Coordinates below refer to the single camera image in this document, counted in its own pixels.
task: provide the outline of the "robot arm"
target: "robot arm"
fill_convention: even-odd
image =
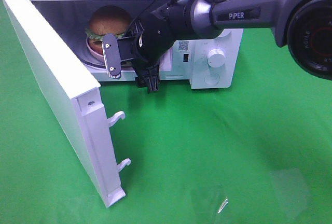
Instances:
[[[137,85],[157,91],[159,59],[176,40],[213,39],[229,28],[271,28],[304,70],[332,79],[332,0],[170,0],[117,41],[118,63],[131,61]]]

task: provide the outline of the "microwave door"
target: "microwave door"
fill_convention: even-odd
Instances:
[[[29,0],[3,0],[35,79],[106,207],[126,194],[109,127],[124,113],[107,119],[100,84]]]

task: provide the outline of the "white knob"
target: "white knob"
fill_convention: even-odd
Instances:
[[[225,62],[225,53],[220,49],[213,49],[207,54],[207,63],[210,67],[221,67]]]

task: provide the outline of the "green surface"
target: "green surface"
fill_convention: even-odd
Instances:
[[[332,223],[332,82],[245,30],[231,88],[103,83],[127,196],[105,208],[0,4],[0,223]],[[229,203],[217,214],[222,201]]]

